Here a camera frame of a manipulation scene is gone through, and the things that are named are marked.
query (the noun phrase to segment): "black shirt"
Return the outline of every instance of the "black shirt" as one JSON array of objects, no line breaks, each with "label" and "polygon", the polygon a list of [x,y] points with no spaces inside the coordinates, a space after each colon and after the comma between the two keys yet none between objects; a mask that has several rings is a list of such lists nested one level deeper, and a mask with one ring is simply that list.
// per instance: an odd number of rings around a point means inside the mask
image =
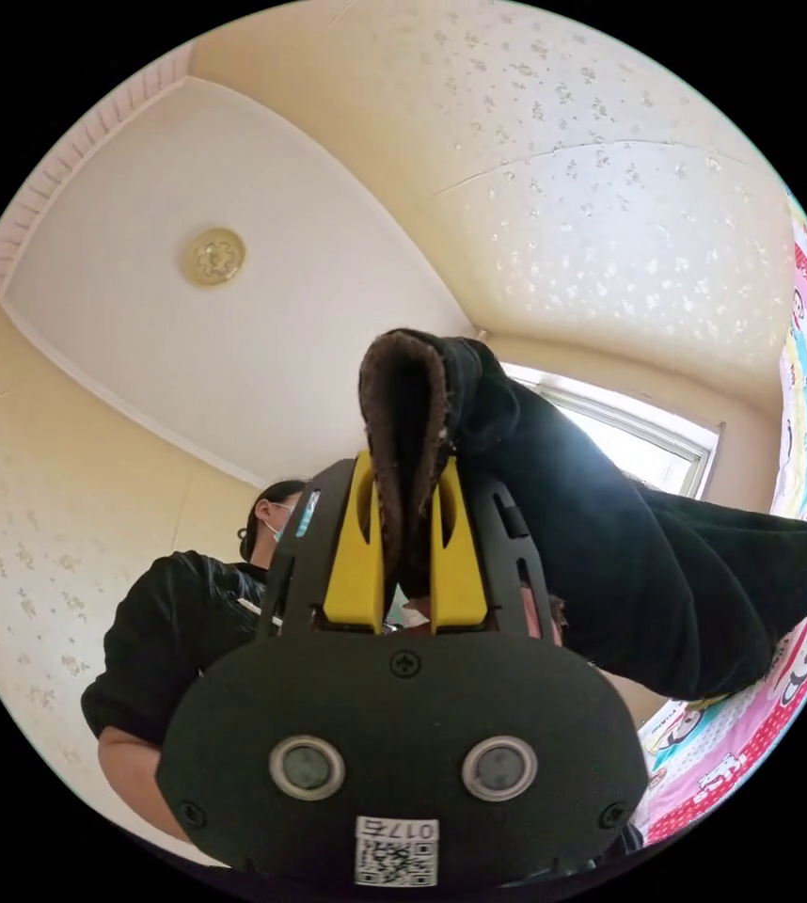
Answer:
[{"label": "black shirt", "polygon": [[252,639],[265,576],[198,552],[153,562],[119,603],[103,638],[105,671],[81,697],[93,734],[114,727],[161,746],[193,682]]}]

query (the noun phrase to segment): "window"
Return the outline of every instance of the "window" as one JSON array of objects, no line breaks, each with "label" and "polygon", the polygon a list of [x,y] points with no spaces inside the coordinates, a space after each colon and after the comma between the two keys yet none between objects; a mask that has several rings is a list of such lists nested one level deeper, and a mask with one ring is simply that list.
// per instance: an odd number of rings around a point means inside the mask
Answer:
[{"label": "window", "polygon": [[720,440],[651,404],[553,373],[503,364],[512,379],[556,405],[624,473],[656,489],[700,499]]}]

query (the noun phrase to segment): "black hair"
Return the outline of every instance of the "black hair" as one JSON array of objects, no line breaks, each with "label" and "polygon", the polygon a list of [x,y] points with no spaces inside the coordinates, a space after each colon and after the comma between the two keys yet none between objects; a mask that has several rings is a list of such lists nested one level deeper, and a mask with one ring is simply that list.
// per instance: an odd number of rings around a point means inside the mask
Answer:
[{"label": "black hair", "polygon": [[248,562],[253,554],[253,546],[256,545],[256,537],[259,532],[259,519],[256,517],[256,507],[261,501],[271,501],[281,504],[291,496],[303,492],[307,488],[306,480],[282,480],[280,483],[272,483],[268,489],[263,489],[253,502],[250,513],[246,518],[246,526],[237,531],[237,538],[241,541],[240,552],[242,561]]}]

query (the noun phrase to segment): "qr code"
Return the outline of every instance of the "qr code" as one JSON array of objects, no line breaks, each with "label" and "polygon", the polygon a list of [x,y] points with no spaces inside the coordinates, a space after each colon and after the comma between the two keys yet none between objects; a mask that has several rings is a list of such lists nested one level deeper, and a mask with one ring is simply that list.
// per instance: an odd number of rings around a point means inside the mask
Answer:
[{"label": "qr code", "polygon": [[356,883],[381,887],[431,887],[437,884],[437,843],[356,839]]}]

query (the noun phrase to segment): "black robot head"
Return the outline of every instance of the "black robot head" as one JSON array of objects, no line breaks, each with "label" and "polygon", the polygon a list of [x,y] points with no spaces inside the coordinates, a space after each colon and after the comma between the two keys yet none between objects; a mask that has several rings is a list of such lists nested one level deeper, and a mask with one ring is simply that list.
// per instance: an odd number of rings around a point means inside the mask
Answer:
[{"label": "black robot head", "polygon": [[506,488],[445,471],[431,634],[383,633],[378,532],[368,454],[310,483],[255,640],[170,724],[157,781],[172,812],[218,861],[325,889],[456,893],[598,856],[646,787],[641,746],[549,614],[530,635],[522,587],[547,594]]}]

